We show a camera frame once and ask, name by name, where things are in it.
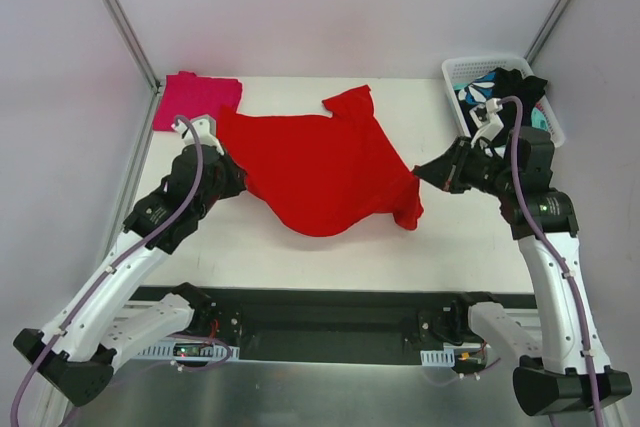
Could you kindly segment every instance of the pink cloth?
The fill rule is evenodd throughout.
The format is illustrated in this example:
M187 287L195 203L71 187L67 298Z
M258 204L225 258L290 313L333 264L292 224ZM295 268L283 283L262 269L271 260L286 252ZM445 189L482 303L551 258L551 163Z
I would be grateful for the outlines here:
M198 77L193 72L167 75L162 102L153 119L153 130L173 131L173 118L182 114L190 119L210 115L218 119L222 107L238 110L242 84L236 79Z

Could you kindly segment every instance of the laundry basket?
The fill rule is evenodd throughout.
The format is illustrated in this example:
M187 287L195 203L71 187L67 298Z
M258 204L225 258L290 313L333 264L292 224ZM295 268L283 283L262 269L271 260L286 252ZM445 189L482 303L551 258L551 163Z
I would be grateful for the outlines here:
M533 71L527 61L517 56L494 55L491 57L461 57L445 60L442 63L442 73L444 74L444 81L446 83L449 106L453 110L458 128L463 135L470 136L470 133L462 116L462 109L458 103L454 86L467 85L498 67L506 70L518 69L522 72L523 77L533 75ZM553 145L560 147L564 144L564 132L560 128L553 110L551 110L551 105L549 105L547 97L542 97L536 104L536 107L542 112L546 119L545 130L551 134Z

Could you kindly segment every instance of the metal frame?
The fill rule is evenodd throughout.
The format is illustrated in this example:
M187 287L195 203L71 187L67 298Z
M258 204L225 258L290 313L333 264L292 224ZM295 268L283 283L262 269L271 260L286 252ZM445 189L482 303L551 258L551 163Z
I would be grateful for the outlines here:
M109 234L107 235L105 242L100 249L100 257L97 259L96 263L101 262L104 256L107 255L107 253L111 249L111 246L115 242L116 237L122 230L121 226L124 218L131 211L131 207L133 206L133 200L136 196L138 183L140 182L140 177L142 177L142 170L144 168L144 163L147 159L147 154L149 153L149 147L151 145L151 137L153 134L153 118L155 117L156 111L158 110L161 99L162 94L160 93L160 91L155 91L140 127L140 132L138 133L136 143L133 146L133 151L131 153L129 163L127 164L127 168L125 171L124 183L122 185L122 188L120 189L120 192L118 193L118 198L116 200L116 211L114 212L113 218L111 220Z
M119 0L102 0L104 2L105 7L109 11L113 22L116 25L116 28L122 35L122 39L127 45L127 49L131 52L136 64L138 64L138 68L140 72L144 76L145 80L149 84L151 90L155 93L158 90L159 80L156 76L153 67L149 63L149 59L147 59L144 50L142 49L142 45L140 45L140 41L136 36L133 27L129 23L129 19L122 8Z
M538 58L540 51L547 43L547 40L549 40L551 33L556 28L556 25L558 25L560 18L566 12L571 1L572 0L556 0L555 4L553 4L551 11L547 14L547 18L544 20L535 39L525 54L525 58L529 64L533 64L533 62Z

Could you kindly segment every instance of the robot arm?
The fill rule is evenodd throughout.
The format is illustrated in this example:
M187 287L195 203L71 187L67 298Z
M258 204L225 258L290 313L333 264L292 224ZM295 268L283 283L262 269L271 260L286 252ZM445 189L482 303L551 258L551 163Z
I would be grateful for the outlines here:
M174 128L187 144L173 160L171 173L160 186L140 199L125 219L124 229L100 267L71 302L41 330L24 329L14 346L34 363L54 336L60 336L38 371L76 406L93 400L113 374L145 347L175 332L208 332L213 315L211 299L190 284L173 290L160 302L124 322L117 313L138 286L162 264L189 235L219 199L242 192L244 172L227 155L213 135L214 121L194 119L202 143L202 176L187 208L159 235L131 252L117 268L115 259L148 238L177 212L193 187L198 167L193 136L186 126ZM64 329L69 312L101 276L104 280Z
M522 127L518 145L518 176L524 199L536 225L566 260L564 274L545 243L532 230L520 208L512 182L509 139L505 158L489 155L477 139L458 137L441 157L416 167L414 173L450 193L471 188L496 196L511 226L531 276L540 322L542 345L511 320L490 296L486 301L463 301L447 321L479 335L514 370L514 390L529 415L552 414L592 407L585 356L593 359L602 405L631 392L629 376L611 369L611 362L595 328L578 257L578 225L569 197L549 187L554 147L547 132ZM582 317L567 276L575 280L584 308ZM588 326L590 347L585 351L580 321Z

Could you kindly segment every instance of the red t-shirt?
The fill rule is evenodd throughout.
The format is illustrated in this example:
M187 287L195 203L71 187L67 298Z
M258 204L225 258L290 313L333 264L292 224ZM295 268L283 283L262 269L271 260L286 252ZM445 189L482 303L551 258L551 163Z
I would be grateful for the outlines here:
M373 116L369 86L325 100L322 115L249 117L222 109L217 135L247 188L301 234L336 235L374 213L414 230L419 179Z
M153 130L173 132L177 114L190 119L207 114L218 119L223 107L237 110L240 97L242 84L236 79L212 79L184 71L167 75L162 102L153 118Z

